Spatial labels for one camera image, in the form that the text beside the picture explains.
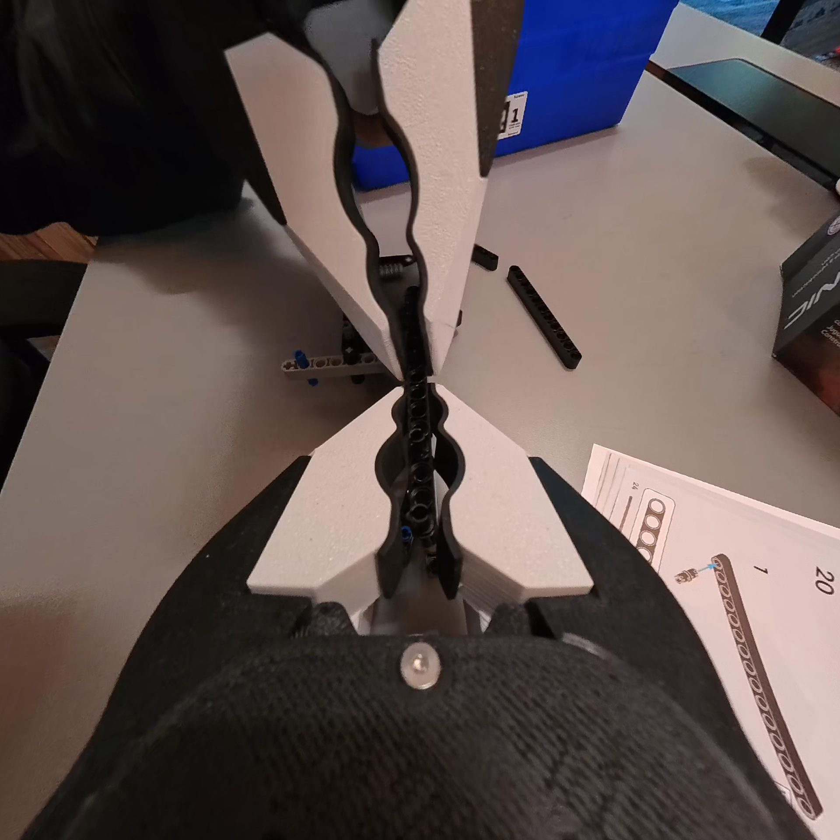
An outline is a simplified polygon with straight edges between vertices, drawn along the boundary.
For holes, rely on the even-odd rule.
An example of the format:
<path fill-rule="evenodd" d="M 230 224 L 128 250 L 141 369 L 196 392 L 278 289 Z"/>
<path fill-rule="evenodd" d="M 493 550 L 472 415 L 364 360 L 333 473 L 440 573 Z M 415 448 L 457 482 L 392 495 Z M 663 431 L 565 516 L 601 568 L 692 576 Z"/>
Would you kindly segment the white instruction booklet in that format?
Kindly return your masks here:
<path fill-rule="evenodd" d="M 838 529 L 599 445 L 582 494 L 687 614 L 783 797 L 839 838 Z"/>

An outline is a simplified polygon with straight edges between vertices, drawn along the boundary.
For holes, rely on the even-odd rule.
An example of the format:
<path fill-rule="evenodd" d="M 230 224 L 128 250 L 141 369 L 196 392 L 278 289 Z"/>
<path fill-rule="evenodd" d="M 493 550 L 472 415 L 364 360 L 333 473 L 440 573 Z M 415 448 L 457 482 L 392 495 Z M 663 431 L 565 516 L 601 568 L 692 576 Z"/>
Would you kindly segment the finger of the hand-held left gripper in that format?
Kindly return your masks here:
<path fill-rule="evenodd" d="M 289 237 L 371 351 L 403 378 L 380 247 L 357 204 L 350 105 L 320 57 L 266 32 L 226 50 Z"/>
<path fill-rule="evenodd" d="M 409 157 L 409 233 L 425 268 L 423 319 L 437 375 L 457 329 L 484 202 L 470 2 L 406 2 L 376 64 L 385 116 Z"/>

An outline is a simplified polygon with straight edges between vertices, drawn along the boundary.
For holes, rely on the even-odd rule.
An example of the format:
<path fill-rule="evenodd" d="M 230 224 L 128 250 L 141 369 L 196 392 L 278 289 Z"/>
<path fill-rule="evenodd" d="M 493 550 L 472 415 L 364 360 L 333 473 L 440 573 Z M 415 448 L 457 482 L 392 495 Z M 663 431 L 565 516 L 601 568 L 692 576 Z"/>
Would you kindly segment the dark toy set box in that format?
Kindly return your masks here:
<path fill-rule="evenodd" d="M 839 414 L 839 215 L 780 267 L 782 297 L 773 357 Z"/>

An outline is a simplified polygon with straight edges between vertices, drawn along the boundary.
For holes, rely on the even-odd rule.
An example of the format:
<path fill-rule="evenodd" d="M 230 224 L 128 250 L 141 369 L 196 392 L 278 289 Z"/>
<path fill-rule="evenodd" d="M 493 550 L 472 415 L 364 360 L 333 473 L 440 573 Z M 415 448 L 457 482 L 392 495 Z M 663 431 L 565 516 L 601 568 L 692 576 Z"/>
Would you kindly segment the person's black clothing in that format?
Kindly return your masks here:
<path fill-rule="evenodd" d="M 1 2 L 1 229 L 138 234 L 280 203 L 225 50 L 320 2 Z"/>

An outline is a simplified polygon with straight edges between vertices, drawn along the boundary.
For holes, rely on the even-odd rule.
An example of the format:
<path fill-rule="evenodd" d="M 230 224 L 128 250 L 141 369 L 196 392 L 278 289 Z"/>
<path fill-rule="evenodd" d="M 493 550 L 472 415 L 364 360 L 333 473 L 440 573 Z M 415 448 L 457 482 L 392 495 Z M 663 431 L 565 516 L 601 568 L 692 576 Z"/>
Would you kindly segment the person's left hand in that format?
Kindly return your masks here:
<path fill-rule="evenodd" d="M 353 110 L 352 118 L 355 140 L 359 146 L 376 149 L 394 144 L 388 126 L 379 113 L 366 114 Z"/>

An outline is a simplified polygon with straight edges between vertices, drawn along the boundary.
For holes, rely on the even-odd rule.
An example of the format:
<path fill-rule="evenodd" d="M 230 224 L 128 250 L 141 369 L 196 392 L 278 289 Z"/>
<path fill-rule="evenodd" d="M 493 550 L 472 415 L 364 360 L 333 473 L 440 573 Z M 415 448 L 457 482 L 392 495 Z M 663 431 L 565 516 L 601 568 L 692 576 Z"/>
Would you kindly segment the black flat slab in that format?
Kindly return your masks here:
<path fill-rule="evenodd" d="M 839 178 L 839 108 L 745 59 L 647 71 L 829 193 Z"/>

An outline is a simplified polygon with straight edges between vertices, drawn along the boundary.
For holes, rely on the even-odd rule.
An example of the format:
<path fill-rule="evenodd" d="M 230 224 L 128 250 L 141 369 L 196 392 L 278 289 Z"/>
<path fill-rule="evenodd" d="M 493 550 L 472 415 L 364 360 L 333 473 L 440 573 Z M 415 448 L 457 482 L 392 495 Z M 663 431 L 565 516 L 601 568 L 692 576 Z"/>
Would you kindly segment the grey toy brick assembly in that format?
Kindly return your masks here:
<path fill-rule="evenodd" d="M 401 307 L 409 287 L 419 286 L 419 268 L 414 255 L 383 255 L 379 258 L 379 287 L 384 295 L 384 313 L 388 318 Z M 373 375 L 394 379 L 391 368 L 383 362 L 347 314 L 342 315 L 339 348 L 330 353 L 306 353 L 295 350 L 283 361 L 282 373 L 289 380 L 315 387 L 327 380 L 342 379 L 361 385 Z"/>

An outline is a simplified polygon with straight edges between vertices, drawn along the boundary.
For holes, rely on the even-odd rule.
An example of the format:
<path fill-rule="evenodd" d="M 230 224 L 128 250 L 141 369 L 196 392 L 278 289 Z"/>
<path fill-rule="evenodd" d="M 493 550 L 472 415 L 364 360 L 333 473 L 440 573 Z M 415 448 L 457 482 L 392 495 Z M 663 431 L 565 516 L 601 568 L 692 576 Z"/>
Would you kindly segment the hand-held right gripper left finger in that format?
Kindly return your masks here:
<path fill-rule="evenodd" d="M 262 595 L 315 603 L 373 603 L 375 554 L 388 535 L 391 502 L 375 458 L 396 431 L 395 388 L 310 456 L 296 489 L 248 578 Z"/>

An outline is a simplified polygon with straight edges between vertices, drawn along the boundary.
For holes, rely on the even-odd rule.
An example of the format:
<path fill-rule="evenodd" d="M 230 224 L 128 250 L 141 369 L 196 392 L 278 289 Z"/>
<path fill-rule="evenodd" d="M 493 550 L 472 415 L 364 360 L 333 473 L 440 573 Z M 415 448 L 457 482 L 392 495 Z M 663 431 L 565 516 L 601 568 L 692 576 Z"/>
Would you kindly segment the long black toy beam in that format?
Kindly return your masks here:
<path fill-rule="evenodd" d="M 436 571 L 438 509 L 434 484 L 434 436 L 429 402 L 427 353 L 419 318 L 420 287 L 408 286 L 399 309 L 405 351 L 403 375 L 402 463 L 392 491 L 401 496 L 401 527 L 411 532 L 429 574 Z"/>

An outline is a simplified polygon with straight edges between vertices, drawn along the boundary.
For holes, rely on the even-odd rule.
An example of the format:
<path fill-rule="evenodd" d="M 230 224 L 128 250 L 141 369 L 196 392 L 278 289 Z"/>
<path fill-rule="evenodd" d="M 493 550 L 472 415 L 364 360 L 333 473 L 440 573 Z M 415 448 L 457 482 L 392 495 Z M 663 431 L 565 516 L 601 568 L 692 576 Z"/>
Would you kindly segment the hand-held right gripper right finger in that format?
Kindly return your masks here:
<path fill-rule="evenodd" d="M 446 596 L 498 607 L 588 594 L 592 577 L 527 453 L 447 388 L 433 390 L 434 570 Z"/>

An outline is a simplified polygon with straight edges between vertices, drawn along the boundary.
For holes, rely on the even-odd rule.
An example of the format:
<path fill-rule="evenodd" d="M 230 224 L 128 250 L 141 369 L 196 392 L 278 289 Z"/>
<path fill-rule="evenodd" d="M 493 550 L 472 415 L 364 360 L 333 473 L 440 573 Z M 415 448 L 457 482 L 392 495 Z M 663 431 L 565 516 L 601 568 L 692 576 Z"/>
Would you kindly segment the blue plastic bin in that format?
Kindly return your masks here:
<path fill-rule="evenodd" d="M 677 1 L 526 1 L 497 159 L 617 125 Z"/>

